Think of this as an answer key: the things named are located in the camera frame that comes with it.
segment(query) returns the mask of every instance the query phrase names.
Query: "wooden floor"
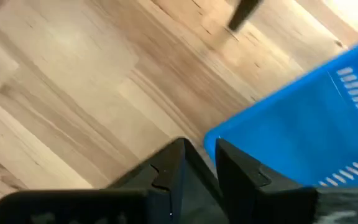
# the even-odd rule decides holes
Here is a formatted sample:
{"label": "wooden floor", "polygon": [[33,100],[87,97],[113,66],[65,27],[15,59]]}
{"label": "wooden floor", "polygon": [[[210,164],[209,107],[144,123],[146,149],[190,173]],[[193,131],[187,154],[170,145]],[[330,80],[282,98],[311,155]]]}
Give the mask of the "wooden floor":
{"label": "wooden floor", "polygon": [[358,1],[0,0],[0,198],[98,188],[358,43]]}

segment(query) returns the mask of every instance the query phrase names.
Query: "dark object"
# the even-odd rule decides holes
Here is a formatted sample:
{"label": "dark object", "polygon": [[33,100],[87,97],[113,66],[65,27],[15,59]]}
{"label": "dark object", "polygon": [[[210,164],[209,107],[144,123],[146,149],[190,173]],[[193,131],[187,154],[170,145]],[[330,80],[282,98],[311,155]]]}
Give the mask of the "dark object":
{"label": "dark object", "polygon": [[230,20],[229,28],[233,31],[238,30],[242,22],[254,11],[259,2],[261,2],[261,0],[240,0]]}
{"label": "dark object", "polygon": [[222,139],[216,163],[219,182],[177,139],[106,189],[8,195],[0,224],[358,223],[358,189],[303,187]]}

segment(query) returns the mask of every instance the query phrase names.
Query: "wood grain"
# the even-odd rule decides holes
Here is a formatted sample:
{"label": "wood grain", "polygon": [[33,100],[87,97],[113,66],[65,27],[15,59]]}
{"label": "wood grain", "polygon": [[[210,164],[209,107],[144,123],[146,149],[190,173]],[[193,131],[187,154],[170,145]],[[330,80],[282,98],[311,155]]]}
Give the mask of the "wood grain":
{"label": "wood grain", "polygon": [[341,1],[0,0],[0,198],[100,188],[358,43]]}

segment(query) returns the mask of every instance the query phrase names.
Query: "black chair leg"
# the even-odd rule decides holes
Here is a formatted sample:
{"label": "black chair leg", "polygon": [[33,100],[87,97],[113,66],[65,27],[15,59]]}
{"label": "black chair leg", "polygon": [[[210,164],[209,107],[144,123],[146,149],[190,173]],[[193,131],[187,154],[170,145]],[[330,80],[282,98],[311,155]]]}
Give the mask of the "black chair leg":
{"label": "black chair leg", "polygon": [[236,11],[234,12],[234,15],[230,20],[230,30],[238,30],[238,28],[242,24],[242,21],[244,21],[246,17],[251,14],[251,12],[257,7],[259,2],[261,2],[261,0],[240,0],[240,3],[237,6]]}

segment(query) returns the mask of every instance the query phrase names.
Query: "blue plastic basket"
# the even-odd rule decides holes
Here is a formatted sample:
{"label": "blue plastic basket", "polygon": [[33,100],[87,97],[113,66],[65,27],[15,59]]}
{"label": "blue plastic basket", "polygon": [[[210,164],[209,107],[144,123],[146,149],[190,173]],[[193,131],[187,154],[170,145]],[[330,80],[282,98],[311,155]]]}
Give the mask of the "blue plastic basket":
{"label": "blue plastic basket", "polygon": [[358,46],[240,112],[223,138],[303,185],[358,186]]}

